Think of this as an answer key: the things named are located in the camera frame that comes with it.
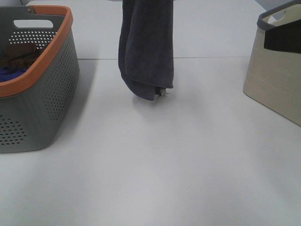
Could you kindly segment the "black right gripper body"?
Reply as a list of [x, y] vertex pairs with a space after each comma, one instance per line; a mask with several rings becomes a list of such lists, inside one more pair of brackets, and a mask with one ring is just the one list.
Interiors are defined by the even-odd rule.
[[297, 20], [267, 30], [264, 48], [279, 52], [300, 52], [301, 21]]

